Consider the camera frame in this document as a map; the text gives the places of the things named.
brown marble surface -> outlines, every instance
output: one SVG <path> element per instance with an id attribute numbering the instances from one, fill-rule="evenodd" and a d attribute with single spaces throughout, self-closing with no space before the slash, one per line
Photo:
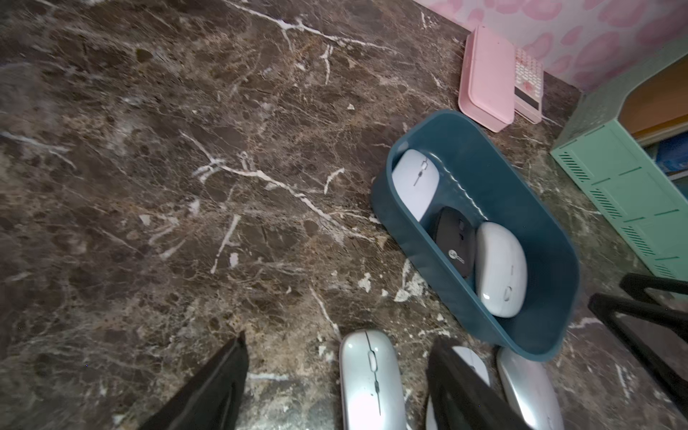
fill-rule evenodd
<path id="1" fill-rule="evenodd" d="M 399 352 L 410 429 L 438 334 L 475 349 L 503 395 L 493 347 L 405 266 L 367 201 L 387 148 L 456 108 L 465 31 L 410 0 L 0 12 L 0 427 L 135 429 L 241 330 L 241 429 L 341 428 L 338 340 L 362 327 Z M 546 363 L 566 426 L 686 429 L 585 308 L 645 269 L 548 155 L 579 93 L 549 77 L 546 93 L 545 121 L 491 136 L 581 259 Z"/>

green storage drawer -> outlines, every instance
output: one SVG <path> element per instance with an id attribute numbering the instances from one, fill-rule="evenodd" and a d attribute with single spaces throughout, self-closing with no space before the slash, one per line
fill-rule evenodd
<path id="1" fill-rule="evenodd" d="M 586 95 L 551 151 L 652 273 L 684 281 L 688 200 L 617 118 L 633 89 L 686 54 L 688 36 Z"/>

white computer mouse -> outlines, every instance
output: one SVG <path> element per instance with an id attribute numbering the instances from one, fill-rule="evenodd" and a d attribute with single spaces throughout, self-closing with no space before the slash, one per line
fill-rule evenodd
<path id="1" fill-rule="evenodd" d="M 487 373 L 487 367 L 479 356 L 466 347 L 455 346 L 452 347 L 454 352 L 471 366 L 471 369 L 482 379 L 482 381 L 489 387 L 490 375 Z M 425 411 L 425 430 L 438 430 L 437 421 L 435 420 L 435 408 L 432 405 L 432 398 L 428 398 L 428 407 Z"/>
<path id="2" fill-rule="evenodd" d="M 391 180 L 401 201 L 420 221 L 440 183 L 435 164 L 415 149 L 408 149 L 391 172 Z"/>
<path id="3" fill-rule="evenodd" d="M 396 350 L 380 330 L 348 334 L 339 347 L 345 430 L 406 428 Z"/>
<path id="4" fill-rule="evenodd" d="M 563 418 L 542 363 L 526 360 L 508 348 L 497 353 L 497 370 L 506 400 L 533 430 L 563 430 Z"/>
<path id="5" fill-rule="evenodd" d="M 478 227 L 475 292 L 494 316 L 511 318 L 526 298 L 526 255 L 513 233 L 494 222 Z"/>

black computer mouse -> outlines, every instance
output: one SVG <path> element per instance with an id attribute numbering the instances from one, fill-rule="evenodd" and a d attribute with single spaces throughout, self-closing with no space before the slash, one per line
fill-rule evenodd
<path id="1" fill-rule="evenodd" d="M 461 212 L 445 206 L 440 211 L 433 240 L 456 270 L 467 278 L 475 263 L 475 229 Z"/>

blue plastic basket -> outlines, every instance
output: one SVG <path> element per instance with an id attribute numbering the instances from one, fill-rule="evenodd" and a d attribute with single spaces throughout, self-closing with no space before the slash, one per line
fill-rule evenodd
<path id="1" fill-rule="evenodd" d="M 424 153 L 440 171 L 437 193 L 420 223 L 391 181 L 407 149 Z M 559 223 L 473 121 L 444 110 L 416 125 L 389 150 L 370 201 L 389 234 L 470 334 L 534 361 L 550 360 L 559 351 L 578 292 L 578 258 Z M 473 279 L 464 280 L 426 232 L 443 206 L 463 212 L 475 227 L 485 220 L 501 224 L 520 241 L 528 289 L 513 318 L 494 317 L 474 293 Z"/>

